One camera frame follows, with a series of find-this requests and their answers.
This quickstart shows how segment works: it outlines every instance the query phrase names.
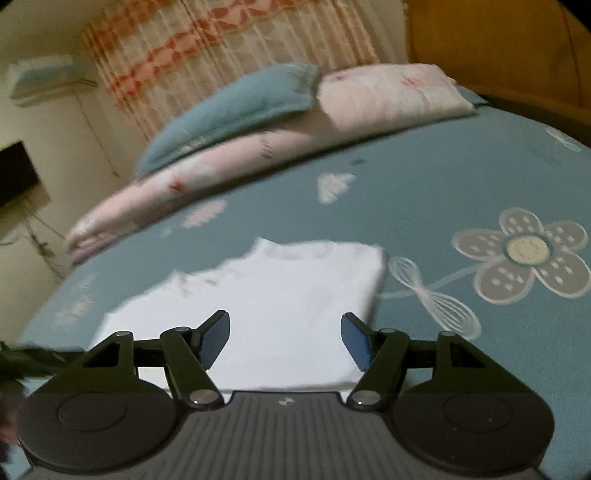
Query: blue bedsheet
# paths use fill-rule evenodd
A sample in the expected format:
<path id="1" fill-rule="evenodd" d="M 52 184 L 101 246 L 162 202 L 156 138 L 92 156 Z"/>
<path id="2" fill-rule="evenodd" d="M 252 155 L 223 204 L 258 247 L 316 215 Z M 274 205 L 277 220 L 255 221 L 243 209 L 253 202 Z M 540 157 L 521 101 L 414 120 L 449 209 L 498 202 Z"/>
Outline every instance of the blue bedsheet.
<path id="1" fill-rule="evenodd" d="M 124 300 L 172 270 L 241 256 L 257 236 L 378 244 L 396 258 L 398 279 L 387 274 L 375 327 L 434 339 L 446 322 L 458 322 L 552 408 L 556 432 L 544 470 L 580 479 L 591 469 L 584 230 L 591 229 L 591 151 L 546 129 L 480 106 L 475 116 L 321 155 L 189 206 L 78 268 L 22 339 L 86 348 L 103 315 Z M 324 205 L 318 180 L 331 173 L 349 190 Z M 183 226 L 211 201 L 216 218 Z"/>

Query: blue pillow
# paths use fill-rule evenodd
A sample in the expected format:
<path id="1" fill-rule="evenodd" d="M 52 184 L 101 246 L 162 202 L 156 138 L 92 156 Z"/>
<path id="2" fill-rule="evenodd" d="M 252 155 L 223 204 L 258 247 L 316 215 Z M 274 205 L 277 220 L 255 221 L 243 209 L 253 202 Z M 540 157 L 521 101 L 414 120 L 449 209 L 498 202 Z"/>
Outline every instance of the blue pillow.
<path id="1" fill-rule="evenodd" d="M 144 177 L 221 140 L 289 113 L 310 110 L 320 67 L 287 63 L 246 75 L 172 120 L 134 169 Z"/>

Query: striped curtain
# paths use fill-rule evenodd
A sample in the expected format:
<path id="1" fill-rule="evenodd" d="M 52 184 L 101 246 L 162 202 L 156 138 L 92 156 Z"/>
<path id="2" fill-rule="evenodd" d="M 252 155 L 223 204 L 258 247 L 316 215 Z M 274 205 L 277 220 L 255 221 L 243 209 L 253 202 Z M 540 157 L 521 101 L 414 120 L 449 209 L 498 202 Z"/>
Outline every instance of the striped curtain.
<path id="1" fill-rule="evenodd" d="M 352 0 L 121 0 L 83 38 L 146 140 L 265 66 L 299 60 L 331 72 L 378 62 Z"/>

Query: wooden bed frame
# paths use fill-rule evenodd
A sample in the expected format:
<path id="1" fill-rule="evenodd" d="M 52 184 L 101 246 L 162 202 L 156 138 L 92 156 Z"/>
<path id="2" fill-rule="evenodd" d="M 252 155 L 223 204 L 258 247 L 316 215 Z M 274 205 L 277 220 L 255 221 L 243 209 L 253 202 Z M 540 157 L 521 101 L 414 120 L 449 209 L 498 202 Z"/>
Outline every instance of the wooden bed frame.
<path id="1" fill-rule="evenodd" d="M 411 62 L 591 147 L 591 33 L 557 0 L 405 0 Z"/>

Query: folded t-shirt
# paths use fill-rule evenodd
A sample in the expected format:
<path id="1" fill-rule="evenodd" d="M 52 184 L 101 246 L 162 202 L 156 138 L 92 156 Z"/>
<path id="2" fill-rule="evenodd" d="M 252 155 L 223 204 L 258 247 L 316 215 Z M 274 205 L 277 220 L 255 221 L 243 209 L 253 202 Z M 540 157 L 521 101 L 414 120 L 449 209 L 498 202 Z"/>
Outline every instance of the folded t-shirt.
<path id="1" fill-rule="evenodd" d="M 230 339 L 209 375 L 235 390 L 349 390 L 362 373 L 341 340 L 346 312 L 368 315 L 384 273 L 381 247 L 331 241 L 278 245 L 259 238 L 244 257 L 163 284 L 109 314 L 95 343 L 117 330 L 158 338 L 230 314 Z M 162 370 L 145 380 L 167 388 Z"/>

